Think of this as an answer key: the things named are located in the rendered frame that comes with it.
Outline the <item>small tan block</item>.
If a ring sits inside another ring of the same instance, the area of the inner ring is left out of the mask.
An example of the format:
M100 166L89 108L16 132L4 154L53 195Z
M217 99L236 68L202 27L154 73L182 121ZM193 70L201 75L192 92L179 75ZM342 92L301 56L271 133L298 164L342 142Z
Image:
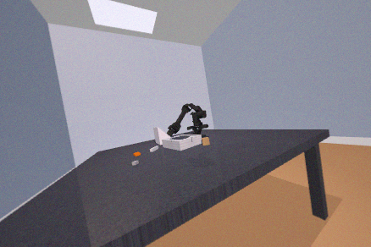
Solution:
M202 138L202 145L210 145L208 137Z

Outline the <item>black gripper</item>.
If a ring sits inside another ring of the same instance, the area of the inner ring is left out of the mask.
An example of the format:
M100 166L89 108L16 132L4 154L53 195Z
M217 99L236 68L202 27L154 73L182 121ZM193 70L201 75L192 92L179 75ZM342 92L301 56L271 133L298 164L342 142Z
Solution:
M193 119L194 126L187 127L187 130L192 129L196 134L201 134L202 129L208 128L208 124L200 125L199 119Z

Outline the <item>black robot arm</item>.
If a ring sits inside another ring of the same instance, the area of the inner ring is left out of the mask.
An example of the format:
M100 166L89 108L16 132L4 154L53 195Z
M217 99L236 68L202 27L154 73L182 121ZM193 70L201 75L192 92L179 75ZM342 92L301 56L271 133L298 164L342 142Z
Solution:
M181 123L182 119L184 118L184 116L186 115L186 113L188 113L188 112L191 111L191 109L189 108L189 106L191 107L191 109L194 109L195 110L195 113L194 112L191 112L192 119L205 118L207 116L206 111L205 110L203 111L199 106L195 106L192 103L185 104L181 108L181 114L178 117L178 119L176 120L176 122L173 123L173 124L171 124L168 127L169 131L166 134L168 134L170 137L173 134L176 134L180 130L180 127L181 127L180 123Z

